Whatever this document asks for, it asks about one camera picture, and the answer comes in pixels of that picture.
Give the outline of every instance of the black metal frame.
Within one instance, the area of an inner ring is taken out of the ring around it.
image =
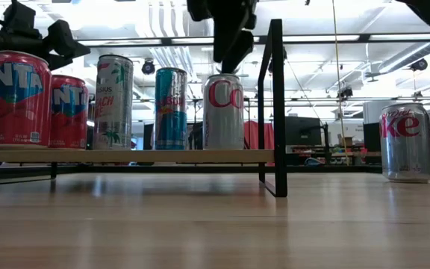
[[[281,19],[272,19],[269,25],[263,60],[261,61],[260,75],[258,76],[258,148],[265,148],[264,82],[271,58],[274,119],[273,134],[275,137],[275,186],[266,181],[264,163],[258,165],[258,179],[274,197],[286,197],[288,195],[285,159],[286,134],[284,126],[283,51],[283,21]]]

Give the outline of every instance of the red soda can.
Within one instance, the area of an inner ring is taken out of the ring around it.
[[[86,149],[88,102],[89,91],[82,79],[52,76],[50,148]]]
[[[0,149],[49,146],[51,71],[43,59],[0,51]]]

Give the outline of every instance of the soda can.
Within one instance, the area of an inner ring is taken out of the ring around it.
[[[52,76],[52,149],[86,149],[89,91],[86,83],[68,75]]]
[[[51,71],[43,59],[0,52],[0,149],[49,145]]]
[[[97,63],[94,149],[131,150],[134,64],[118,55]]]
[[[204,149],[243,149],[243,87],[232,74],[212,75],[205,83]]]
[[[185,149],[187,135],[187,73],[162,68],[155,79],[154,149]]]
[[[430,180],[430,122],[420,103],[385,107],[380,117],[383,175],[392,182]]]

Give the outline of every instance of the wooden shelf board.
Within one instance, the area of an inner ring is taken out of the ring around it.
[[[11,150],[0,151],[3,162],[273,162],[273,150]]]

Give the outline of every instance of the diet coke can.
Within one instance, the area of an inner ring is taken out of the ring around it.
[[[134,64],[118,55],[97,63],[93,148],[131,150]]]
[[[203,97],[204,149],[243,149],[243,87],[238,77],[212,75]]]
[[[392,182],[430,180],[430,122],[420,103],[389,105],[381,117],[383,175]]]
[[[0,52],[0,149],[42,149],[51,128],[51,71],[43,59]]]
[[[88,102],[89,91],[82,79],[52,76],[50,148],[86,149]]]
[[[161,68],[155,76],[154,148],[185,149],[187,143],[187,72]]]

